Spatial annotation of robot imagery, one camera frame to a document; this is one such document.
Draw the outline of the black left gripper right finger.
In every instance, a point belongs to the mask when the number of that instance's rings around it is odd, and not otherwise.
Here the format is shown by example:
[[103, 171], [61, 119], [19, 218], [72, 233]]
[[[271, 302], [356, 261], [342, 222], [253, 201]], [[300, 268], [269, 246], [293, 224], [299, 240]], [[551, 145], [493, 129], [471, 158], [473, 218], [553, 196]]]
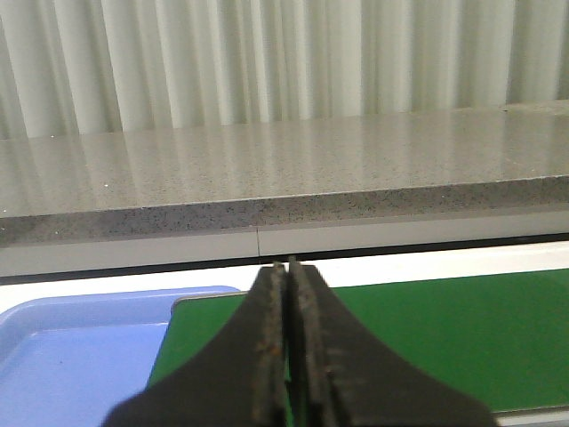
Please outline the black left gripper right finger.
[[289, 261], [288, 346], [299, 426], [492, 426], [480, 401], [397, 355], [313, 265]]

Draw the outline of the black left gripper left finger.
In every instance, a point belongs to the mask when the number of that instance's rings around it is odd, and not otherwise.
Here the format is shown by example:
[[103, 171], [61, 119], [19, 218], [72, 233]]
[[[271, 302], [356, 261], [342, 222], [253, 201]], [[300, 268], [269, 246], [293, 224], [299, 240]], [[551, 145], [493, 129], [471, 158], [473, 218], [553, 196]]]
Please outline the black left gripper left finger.
[[146, 389], [106, 426], [285, 426], [285, 267], [245, 294], [180, 298]]

